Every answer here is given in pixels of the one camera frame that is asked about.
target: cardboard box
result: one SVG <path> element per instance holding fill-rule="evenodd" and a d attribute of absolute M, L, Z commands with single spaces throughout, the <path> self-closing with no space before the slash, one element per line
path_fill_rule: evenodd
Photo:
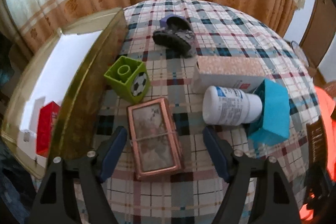
<path fill-rule="evenodd" d="M 251 92 L 265 78 L 264 69 L 258 58 L 198 56 L 192 79 L 192 90 L 205 93 L 211 86 L 241 89 Z"/>

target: soccer ball sticker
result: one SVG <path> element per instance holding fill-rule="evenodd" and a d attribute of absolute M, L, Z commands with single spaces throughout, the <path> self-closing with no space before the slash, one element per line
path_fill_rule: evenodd
<path fill-rule="evenodd" d="M 145 89 L 147 82 L 147 74 L 145 72 L 140 72 L 134 79 L 132 84 L 132 94 L 134 97 L 139 96 Z"/>

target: copper picture frame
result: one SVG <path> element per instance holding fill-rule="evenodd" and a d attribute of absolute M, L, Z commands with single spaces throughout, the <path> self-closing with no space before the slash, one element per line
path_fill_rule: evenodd
<path fill-rule="evenodd" d="M 137 179 L 181 171 L 182 152 L 168 100 L 129 106 L 127 115 Z"/>

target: red box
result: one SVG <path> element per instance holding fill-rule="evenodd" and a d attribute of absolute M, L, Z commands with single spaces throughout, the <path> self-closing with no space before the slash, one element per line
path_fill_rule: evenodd
<path fill-rule="evenodd" d="M 59 109 L 59 105 L 55 102 L 50 102 L 40 109 L 36 137 L 36 153 L 40 156 L 48 157 L 51 134 Z"/>

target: orange object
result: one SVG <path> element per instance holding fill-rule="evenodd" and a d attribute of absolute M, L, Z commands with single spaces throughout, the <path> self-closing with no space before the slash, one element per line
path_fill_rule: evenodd
<path fill-rule="evenodd" d="M 319 99 L 321 116 L 327 137 L 327 170 L 330 178 L 336 181 L 336 121 L 331 118 L 331 114 L 335 109 L 335 101 L 322 88 L 316 86 L 315 89 Z M 300 218 L 302 220 L 311 220 L 313 214 L 314 211 L 307 210 L 306 205 L 300 210 Z"/>
<path fill-rule="evenodd" d="M 56 122 L 59 105 L 50 102 L 40 109 L 39 122 L 37 125 L 36 153 L 48 157 L 51 134 Z"/>

